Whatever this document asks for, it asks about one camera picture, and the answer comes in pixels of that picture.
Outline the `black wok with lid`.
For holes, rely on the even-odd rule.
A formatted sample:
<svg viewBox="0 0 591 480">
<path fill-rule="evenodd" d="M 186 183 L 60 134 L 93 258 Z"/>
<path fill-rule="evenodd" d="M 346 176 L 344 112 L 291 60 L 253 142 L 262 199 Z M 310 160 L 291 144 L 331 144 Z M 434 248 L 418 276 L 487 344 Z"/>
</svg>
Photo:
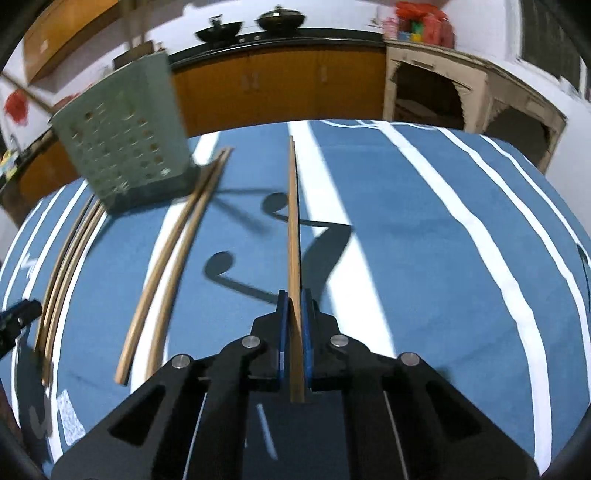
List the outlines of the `black wok with lid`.
<svg viewBox="0 0 591 480">
<path fill-rule="evenodd" d="M 256 19 L 256 24 L 267 33 L 279 35 L 296 31 L 304 24 L 306 18 L 301 11 L 276 5 L 273 10 L 260 15 Z"/>
</svg>

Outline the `wooden chopstick pair inner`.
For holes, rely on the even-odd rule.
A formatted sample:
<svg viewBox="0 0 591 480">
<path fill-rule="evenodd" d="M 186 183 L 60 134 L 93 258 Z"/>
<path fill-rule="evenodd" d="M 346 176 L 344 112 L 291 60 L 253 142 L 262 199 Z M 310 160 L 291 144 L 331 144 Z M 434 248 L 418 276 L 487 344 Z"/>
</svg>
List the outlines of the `wooden chopstick pair inner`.
<svg viewBox="0 0 591 480">
<path fill-rule="evenodd" d="M 190 212 L 189 220 L 185 226 L 186 233 L 181 240 L 179 251 L 172 264 L 169 280 L 166 283 L 162 302 L 156 317 L 154 333 L 151 338 L 147 364 L 143 375 L 144 380 L 150 378 L 162 366 L 170 319 L 187 257 L 192 248 L 193 240 L 195 234 L 197 234 L 202 217 L 204 217 L 208 202 L 211 200 L 219 179 L 221 179 L 224 167 L 232 151 L 232 147 L 226 147 L 221 150 L 221 155 L 219 155 L 215 162 L 211 176 L 206 180 L 204 189 L 198 195 L 197 203 L 195 203 L 195 206 Z"/>
</svg>

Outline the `window with bars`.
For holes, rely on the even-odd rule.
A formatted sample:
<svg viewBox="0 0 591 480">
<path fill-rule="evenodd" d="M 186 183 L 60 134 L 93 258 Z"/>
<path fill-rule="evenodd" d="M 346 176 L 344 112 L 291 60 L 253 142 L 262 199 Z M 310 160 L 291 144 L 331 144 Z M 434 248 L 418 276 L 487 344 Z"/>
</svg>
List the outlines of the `window with bars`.
<svg viewBox="0 0 591 480">
<path fill-rule="evenodd" d="M 590 64 L 542 1 L 521 0 L 520 59 L 567 80 L 590 101 Z"/>
</svg>

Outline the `red bags and bottles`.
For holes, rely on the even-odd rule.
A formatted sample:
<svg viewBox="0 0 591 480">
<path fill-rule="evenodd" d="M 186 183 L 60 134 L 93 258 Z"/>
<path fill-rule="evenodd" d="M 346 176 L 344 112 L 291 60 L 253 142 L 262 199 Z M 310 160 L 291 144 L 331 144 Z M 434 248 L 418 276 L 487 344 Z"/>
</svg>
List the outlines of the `red bags and bottles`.
<svg viewBox="0 0 591 480">
<path fill-rule="evenodd" d="M 454 27 L 448 15 L 434 3 L 396 1 L 382 28 L 385 40 L 455 48 Z"/>
</svg>

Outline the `beige carved side cabinet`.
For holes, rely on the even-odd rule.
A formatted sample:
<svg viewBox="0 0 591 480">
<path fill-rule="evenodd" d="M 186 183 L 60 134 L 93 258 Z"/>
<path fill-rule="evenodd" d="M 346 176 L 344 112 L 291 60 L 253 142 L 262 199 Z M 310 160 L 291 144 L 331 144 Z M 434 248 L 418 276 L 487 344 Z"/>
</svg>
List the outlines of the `beige carved side cabinet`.
<svg viewBox="0 0 591 480">
<path fill-rule="evenodd" d="M 514 145 L 546 172 L 566 116 L 509 71 L 475 55 L 388 41 L 383 118 L 462 129 Z"/>
</svg>

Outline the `dark cutting board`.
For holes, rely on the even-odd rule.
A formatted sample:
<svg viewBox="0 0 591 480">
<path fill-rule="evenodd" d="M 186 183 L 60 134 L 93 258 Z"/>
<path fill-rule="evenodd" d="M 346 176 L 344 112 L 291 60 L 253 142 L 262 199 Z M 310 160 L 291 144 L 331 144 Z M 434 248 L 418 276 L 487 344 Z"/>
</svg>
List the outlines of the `dark cutting board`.
<svg viewBox="0 0 591 480">
<path fill-rule="evenodd" d="M 117 56 L 112 62 L 113 69 L 117 70 L 143 56 L 150 55 L 153 52 L 153 42 L 151 40 L 143 42 Z"/>
</svg>

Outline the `blue white striped tablecloth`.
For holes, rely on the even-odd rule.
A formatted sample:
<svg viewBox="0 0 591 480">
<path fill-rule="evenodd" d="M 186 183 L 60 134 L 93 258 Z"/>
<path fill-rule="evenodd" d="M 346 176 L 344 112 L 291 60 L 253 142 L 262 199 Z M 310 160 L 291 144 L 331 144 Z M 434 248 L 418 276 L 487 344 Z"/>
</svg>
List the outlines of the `blue white striped tablecloth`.
<svg viewBox="0 0 591 480">
<path fill-rule="evenodd" d="M 544 472 L 590 404 L 590 238 L 536 167 L 500 140 L 360 120 L 188 140 L 197 164 L 218 148 L 233 152 L 188 255 L 164 358 L 217 353 L 287 289 L 290 136 L 304 288 L 373 352 L 418 353 Z M 77 180 L 33 207 L 2 265 L 1 307 L 43 299 L 91 194 Z M 184 203 L 100 217 L 59 316 L 56 385 L 39 380 L 35 326 L 1 362 L 25 448 L 46 474 L 142 383 L 157 303 L 130 385 L 116 385 L 114 370 Z"/>
</svg>

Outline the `green perforated utensil holder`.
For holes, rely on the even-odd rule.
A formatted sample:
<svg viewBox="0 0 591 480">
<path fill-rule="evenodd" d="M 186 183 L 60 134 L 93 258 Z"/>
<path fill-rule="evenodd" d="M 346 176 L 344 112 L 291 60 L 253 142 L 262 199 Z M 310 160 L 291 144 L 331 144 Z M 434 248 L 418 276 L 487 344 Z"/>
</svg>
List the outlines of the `green perforated utensil holder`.
<svg viewBox="0 0 591 480">
<path fill-rule="evenodd" d="M 93 84 L 50 124 L 109 213 L 186 196 L 197 184 L 200 168 L 188 149 L 163 51 Z"/>
</svg>

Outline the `orange upper wall cabinets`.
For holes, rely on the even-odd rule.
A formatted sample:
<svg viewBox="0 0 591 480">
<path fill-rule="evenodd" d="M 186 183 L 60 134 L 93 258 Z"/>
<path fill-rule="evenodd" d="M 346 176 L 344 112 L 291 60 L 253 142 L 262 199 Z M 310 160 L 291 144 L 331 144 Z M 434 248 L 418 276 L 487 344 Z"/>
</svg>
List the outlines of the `orange upper wall cabinets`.
<svg viewBox="0 0 591 480">
<path fill-rule="evenodd" d="M 23 39 L 25 78 L 50 75 L 72 52 L 120 17 L 115 0 L 53 1 Z"/>
</svg>

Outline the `black wok left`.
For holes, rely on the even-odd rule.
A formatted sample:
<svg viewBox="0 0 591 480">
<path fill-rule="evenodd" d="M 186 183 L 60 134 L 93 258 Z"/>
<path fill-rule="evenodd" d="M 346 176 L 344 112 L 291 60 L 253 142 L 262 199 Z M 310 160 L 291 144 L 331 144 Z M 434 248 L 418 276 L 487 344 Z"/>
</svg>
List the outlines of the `black wok left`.
<svg viewBox="0 0 591 480">
<path fill-rule="evenodd" d="M 221 15 L 209 18 L 211 25 L 207 28 L 198 30 L 195 37 L 205 44 L 209 45 L 229 45 L 235 43 L 240 30 L 242 30 L 242 21 L 224 23 Z"/>
</svg>

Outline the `orange lower kitchen cabinets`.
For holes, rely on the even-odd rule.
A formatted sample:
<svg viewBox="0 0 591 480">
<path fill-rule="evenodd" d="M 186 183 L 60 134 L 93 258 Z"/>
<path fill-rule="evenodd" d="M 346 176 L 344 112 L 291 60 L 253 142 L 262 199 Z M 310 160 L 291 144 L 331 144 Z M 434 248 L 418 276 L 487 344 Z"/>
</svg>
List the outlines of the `orange lower kitchen cabinets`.
<svg viewBox="0 0 591 480">
<path fill-rule="evenodd" d="M 211 53 L 192 49 L 168 61 L 186 141 L 273 122 L 378 119 L 383 113 L 386 49 L 378 42 L 290 39 Z M 38 199 L 81 177 L 50 132 L 46 153 L 57 172 L 38 179 L 25 205 L 13 210 L 17 223 Z"/>
</svg>

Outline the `red hanging bag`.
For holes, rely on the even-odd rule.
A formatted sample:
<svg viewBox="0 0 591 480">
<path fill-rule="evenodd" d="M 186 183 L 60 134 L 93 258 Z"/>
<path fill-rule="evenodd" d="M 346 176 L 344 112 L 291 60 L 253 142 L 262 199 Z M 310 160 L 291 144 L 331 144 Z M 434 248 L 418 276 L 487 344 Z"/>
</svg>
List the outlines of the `red hanging bag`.
<svg viewBox="0 0 591 480">
<path fill-rule="evenodd" d="M 23 90 L 13 91 L 5 100 L 5 114 L 17 125 L 28 124 L 29 99 Z"/>
</svg>

